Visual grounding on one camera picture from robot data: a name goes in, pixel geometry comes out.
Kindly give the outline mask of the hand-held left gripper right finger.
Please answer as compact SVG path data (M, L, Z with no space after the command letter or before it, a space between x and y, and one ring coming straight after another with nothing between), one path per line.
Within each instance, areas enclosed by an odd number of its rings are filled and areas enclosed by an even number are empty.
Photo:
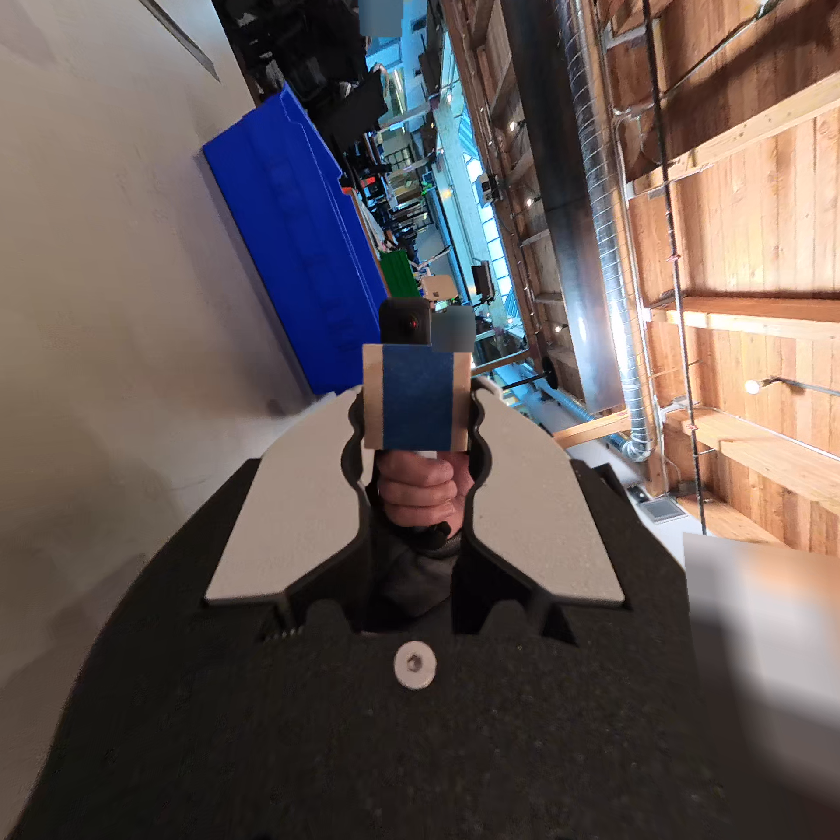
M478 634L504 602L532 634L571 634L565 607L626 597L571 458L484 387L470 394L468 493L457 561L457 632Z

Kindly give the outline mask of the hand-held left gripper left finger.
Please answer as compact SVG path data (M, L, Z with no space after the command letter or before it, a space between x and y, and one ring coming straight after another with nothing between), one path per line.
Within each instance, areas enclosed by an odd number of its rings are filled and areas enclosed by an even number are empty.
M209 605L269 603L291 629L329 600L361 629L373 577L363 435L358 387L311 406L268 447L206 589Z

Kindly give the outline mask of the wooden cube with blue stripe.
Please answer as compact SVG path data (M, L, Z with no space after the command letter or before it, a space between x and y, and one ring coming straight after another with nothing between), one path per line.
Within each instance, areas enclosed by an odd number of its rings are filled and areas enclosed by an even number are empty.
M466 452L471 353L368 343L362 360L364 448Z

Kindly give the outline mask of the blue plastic bin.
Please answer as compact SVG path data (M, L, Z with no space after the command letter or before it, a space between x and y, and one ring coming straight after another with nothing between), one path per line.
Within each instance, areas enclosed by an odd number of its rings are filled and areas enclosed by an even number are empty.
M360 385L385 283L340 166L293 91L203 152L312 392Z

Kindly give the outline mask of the grey desk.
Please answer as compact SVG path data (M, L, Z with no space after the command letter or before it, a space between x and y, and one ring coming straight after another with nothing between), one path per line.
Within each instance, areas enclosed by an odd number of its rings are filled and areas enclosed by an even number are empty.
M255 103L212 2L1 3L1 824L160 547L312 402L203 156Z

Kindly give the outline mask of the person's right hand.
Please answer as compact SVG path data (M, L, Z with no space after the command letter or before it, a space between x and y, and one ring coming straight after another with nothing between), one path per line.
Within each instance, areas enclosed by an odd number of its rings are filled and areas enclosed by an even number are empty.
M376 489L387 519L397 527L429 529L446 524L450 535L463 526L466 497L474 485L467 453L381 451Z

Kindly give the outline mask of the green panel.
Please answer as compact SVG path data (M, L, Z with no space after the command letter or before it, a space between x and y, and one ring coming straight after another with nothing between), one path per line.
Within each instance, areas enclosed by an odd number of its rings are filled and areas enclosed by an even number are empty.
M419 299L422 296L413 264L404 250L380 251L381 271L390 298Z

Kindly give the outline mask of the white air vent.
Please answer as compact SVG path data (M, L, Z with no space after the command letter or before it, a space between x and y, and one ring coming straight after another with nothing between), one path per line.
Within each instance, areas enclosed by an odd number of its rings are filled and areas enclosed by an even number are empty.
M687 511L671 497L659 497L639 502L637 509L655 525L673 522L689 516Z

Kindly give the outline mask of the ribbed silver ventilation duct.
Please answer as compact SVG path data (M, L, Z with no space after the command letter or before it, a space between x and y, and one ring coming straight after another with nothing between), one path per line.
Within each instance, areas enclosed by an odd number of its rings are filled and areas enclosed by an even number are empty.
M620 453L625 459L641 464L654 453L658 442L655 394L595 4L559 2L558 18L607 316L630 422Z

